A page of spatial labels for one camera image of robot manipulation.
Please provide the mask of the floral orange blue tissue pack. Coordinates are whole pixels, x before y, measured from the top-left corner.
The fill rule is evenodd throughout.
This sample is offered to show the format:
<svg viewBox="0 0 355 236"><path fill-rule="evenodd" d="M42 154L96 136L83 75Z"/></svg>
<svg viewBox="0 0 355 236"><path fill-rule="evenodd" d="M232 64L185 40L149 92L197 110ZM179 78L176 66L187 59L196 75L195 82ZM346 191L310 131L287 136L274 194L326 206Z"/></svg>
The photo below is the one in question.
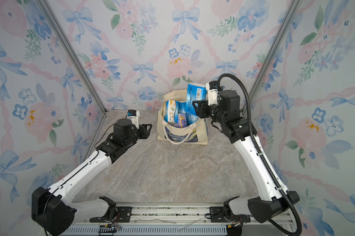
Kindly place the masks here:
<svg viewBox="0 0 355 236"><path fill-rule="evenodd" d="M168 123L177 123L178 121L178 102L175 100L168 100L164 108L164 120Z"/></svg>

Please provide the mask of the blue tissue pack barcode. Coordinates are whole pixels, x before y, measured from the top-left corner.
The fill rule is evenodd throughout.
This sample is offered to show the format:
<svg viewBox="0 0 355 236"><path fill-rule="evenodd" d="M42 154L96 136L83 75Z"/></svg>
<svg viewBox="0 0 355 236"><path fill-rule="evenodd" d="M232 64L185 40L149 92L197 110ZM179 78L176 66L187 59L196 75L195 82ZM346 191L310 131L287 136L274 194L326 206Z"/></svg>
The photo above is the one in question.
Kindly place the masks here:
<svg viewBox="0 0 355 236"><path fill-rule="evenodd" d="M178 107L178 113L179 114L185 114L186 113L185 106L186 106L186 102L177 102L177 107Z"/></svg>

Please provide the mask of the purple tissue pack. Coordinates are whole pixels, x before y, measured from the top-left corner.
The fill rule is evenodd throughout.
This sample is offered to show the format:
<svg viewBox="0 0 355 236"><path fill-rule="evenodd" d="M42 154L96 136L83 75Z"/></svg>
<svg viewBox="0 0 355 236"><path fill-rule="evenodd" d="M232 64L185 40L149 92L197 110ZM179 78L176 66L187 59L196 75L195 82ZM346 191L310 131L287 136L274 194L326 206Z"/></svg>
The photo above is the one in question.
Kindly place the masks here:
<svg viewBox="0 0 355 236"><path fill-rule="evenodd" d="M173 127L176 128L186 128L189 125L187 124L186 114L178 114L177 115L177 122L172 124Z"/></svg>

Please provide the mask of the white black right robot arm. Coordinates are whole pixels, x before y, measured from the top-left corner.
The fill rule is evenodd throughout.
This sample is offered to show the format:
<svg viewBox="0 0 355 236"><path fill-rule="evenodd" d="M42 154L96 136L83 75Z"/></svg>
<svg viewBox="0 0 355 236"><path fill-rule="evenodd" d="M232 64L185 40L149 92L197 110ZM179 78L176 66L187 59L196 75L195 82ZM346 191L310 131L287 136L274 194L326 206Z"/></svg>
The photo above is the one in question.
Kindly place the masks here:
<svg viewBox="0 0 355 236"><path fill-rule="evenodd" d="M289 191L273 169L258 136L252 136L256 129L241 116L240 96L235 91L223 90L217 98L194 101L192 104L200 118L210 118L220 124L222 133L244 159L257 187L257 197L234 197L224 202L227 219L249 215L264 223L287 211L289 202L293 205L299 202L298 193Z"/></svg>

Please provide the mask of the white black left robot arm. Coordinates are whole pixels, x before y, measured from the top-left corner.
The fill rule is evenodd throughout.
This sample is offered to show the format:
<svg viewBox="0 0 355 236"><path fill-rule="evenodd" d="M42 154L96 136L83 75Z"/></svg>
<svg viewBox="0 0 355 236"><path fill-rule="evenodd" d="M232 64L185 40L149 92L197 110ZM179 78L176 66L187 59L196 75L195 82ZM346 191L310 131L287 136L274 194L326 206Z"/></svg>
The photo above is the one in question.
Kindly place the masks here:
<svg viewBox="0 0 355 236"><path fill-rule="evenodd" d="M47 235L59 236L71 225L90 218L113 223L118 217L116 202L102 196L93 201L74 202L76 195L101 171L114 164L138 140L147 139L151 124L136 125L120 119L113 132L76 169L48 188L39 187L31 196L31 218Z"/></svg>

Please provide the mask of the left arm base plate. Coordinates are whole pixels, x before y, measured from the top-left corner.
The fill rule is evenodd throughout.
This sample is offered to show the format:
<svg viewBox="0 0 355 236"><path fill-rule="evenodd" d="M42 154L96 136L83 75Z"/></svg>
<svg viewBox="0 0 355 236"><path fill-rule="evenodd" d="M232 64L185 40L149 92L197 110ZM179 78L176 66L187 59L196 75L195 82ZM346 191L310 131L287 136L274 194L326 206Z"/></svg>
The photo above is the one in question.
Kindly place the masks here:
<svg viewBox="0 0 355 236"><path fill-rule="evenodd" d="M117 206L109 209L109 214L104 217L94 217L89 221L90 223L129 223L132 213L131 206Z"/></svg>

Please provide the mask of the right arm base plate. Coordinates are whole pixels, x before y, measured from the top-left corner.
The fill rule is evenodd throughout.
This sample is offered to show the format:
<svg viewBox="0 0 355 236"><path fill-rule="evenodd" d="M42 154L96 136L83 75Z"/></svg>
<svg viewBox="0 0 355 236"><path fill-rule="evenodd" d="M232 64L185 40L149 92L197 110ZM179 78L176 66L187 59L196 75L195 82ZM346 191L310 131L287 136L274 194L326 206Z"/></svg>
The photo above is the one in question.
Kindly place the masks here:
<svg viewBox="0 0 355 236"><path fill-rule="evenodd" d="M210 206L209 214L206 216L211 223L229 223L230 221L226 218L223 207L221 206Z"/></svg>

